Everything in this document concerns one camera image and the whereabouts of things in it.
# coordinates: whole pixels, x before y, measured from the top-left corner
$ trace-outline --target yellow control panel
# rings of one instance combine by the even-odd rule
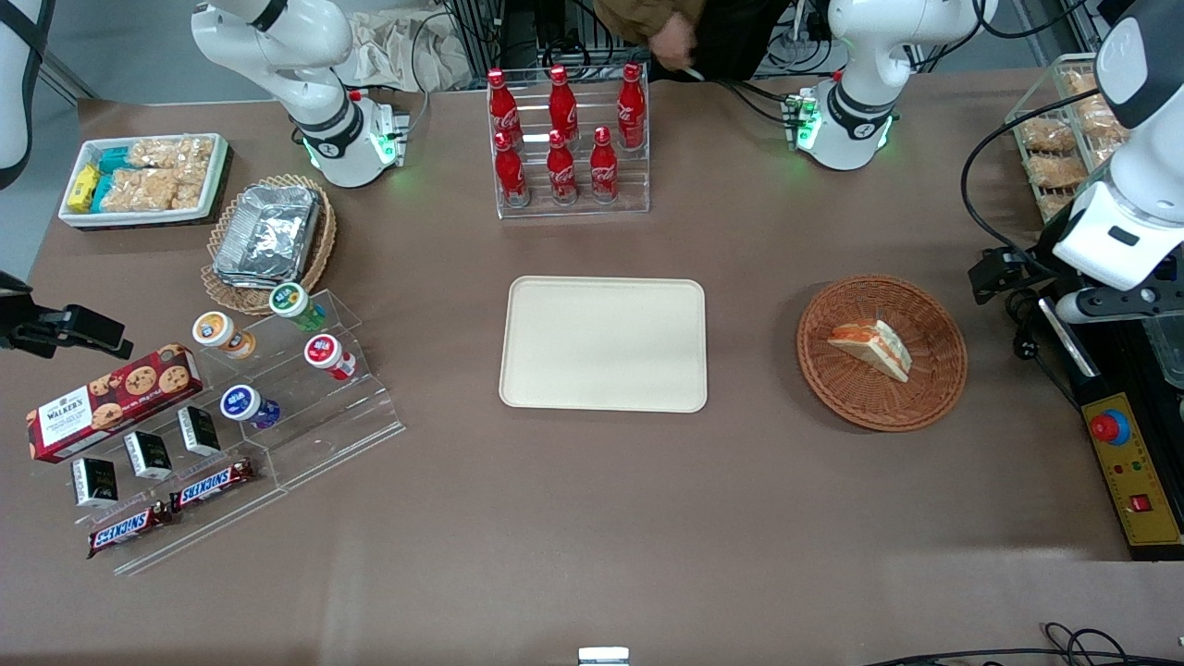
[[[1083,405],[1081,414],[1127,543],[1132,546],[1184,543],[1126,393]]]

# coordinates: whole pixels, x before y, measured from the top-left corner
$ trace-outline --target cookie box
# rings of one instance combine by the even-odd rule
[[[193,353],[165,345],[28,412],[28,453],[62,462],[200,390]]]
[[[73,185],[78,175],[89,164],[98,164],[103,151],[109,148],[130,148],[141,139],[167,139],[180,141],[187,136],[201,136],[213,141],[213,153],[210,155],[210,167],[206,169],[206,179],[201,184],[201,196],[198,198],[198,206],[194,209],[178,209],[166,211],[142,211],[142,212],[111,212],[111,213],[81,213],[75,212],[67,205],[70,186]],[[214,200],[218,198],[219,185],[221,184],[223,168],[226,166],[229,145],[220,134],[167,134],[159,136],[129,136],[127,139],[95,139],[85,141],[78,149],[78,158],[75,160],[73,169],[70,172],[66,194],[62,197],[62,205],[58,206],[58,217],[62,222],[82,230],[141,228],[156,225],[174,225],[201,222],[210,217]]]

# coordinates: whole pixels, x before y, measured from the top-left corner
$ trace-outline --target human hand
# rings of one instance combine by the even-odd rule
[[[693,65],[690,50],[694,47],[695,26],[678,12],[671,12],[662,30],[650,37],[650,53],[670,71],[682,71]]]

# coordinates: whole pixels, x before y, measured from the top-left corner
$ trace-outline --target acrylic bottle rack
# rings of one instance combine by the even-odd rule
[[[642,94],[646,105],[650,103],[650,89],[646,66],[642,65]],[[547,134],[551,132],[551,114],[547,101],[551,96],[551,81],[546,69],[503,70],[506,87],[517,102],[519,121],[522,123],[522,169],[526,172],[527,187],[530,190],[530,203],[521,209],[506,204],[501,196],[501,184],[494,177],[494,200],[497,217],[541,218],[558,216],[587,216],[620,212],[649,212],[650,210],[650,117],[646,108],[645,142],[641,148],[626,152],[622,148],[620,132],[617,122],[617,97],[624,83],[622,76],[612,78],[594,78],[587,82],[580,79],[587,71],[603,71],[601,68],[567,68],[568,85],[575,94],[575,105],[580,127],[580,141],[572,147],[575,159],[575,186],[579,199],[570,206],[561,206],[551,197],[551,178],[547,172]],[[489,92],[487,91],[485,120],[489,124],[489,152],[496,158],[494,147],[494,124],[489,115]],[[605,126],[612,130],[613,151],[617,153],[617,200],[612,204],[599,204],[592,198],[592,168],[588,158],[592,154],[592,133],[597,127]]]
[[[156,501],[167,504],[170,493],[239,459],[250,459],[257,475],[206,501],[185,507],[167,525],[98,552],[91,561],[94,564],[104,563],[116,575],[139,574],[404,430],[391,395],[371,372],[362,353],[358,335],[363,327],[359,319],[328,290],[315,294],[313,302],[326,312],[320,332],[336,337],[356,359],[349,379],[334,379],[304,360],[304,342],[315,333],[301,332],[288,320],[269,316],[245,327],[258,341],[251,358],[231,360],[218,350],[198,351],[198,370],[206,386],[200,393],[76,456],[114,462],[121,498],[118,504],[107,508],[76,507],[76,524],[88,534],[115,525]],[[195,347],[192,342],[186,346]],[[257,430],[249,423],[225,418],[219,411],[219,401],[234,384],[250,384],[264,397],[279,403],[279,421],[271,428]],[[182,405],[201,408],[213,416],[220,453],[202,457],[186,450],[176,420]],[[131,430],[152,433],[165,440],[173,466],[168,478],[157,481],[133,474],[123,448],[123,436]],[[44,462],[34,465],[39,466],[38,475],[62,474],[69,480],[69,462],[54,465],[52,469]],[[78,538],[79,561],[86,555],[85,536]]]

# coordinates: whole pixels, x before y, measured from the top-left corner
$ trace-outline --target white cloth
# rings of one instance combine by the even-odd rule
[[[468,85],[472,81],[464,45],[456,36],[451,17],[436,17],[424,25],[416,40],[416,73],[411,73],[411,40],[430,9],[382,9],[349,17],[360,85],[393,85],[419,90],[416,78],[431,92]]]

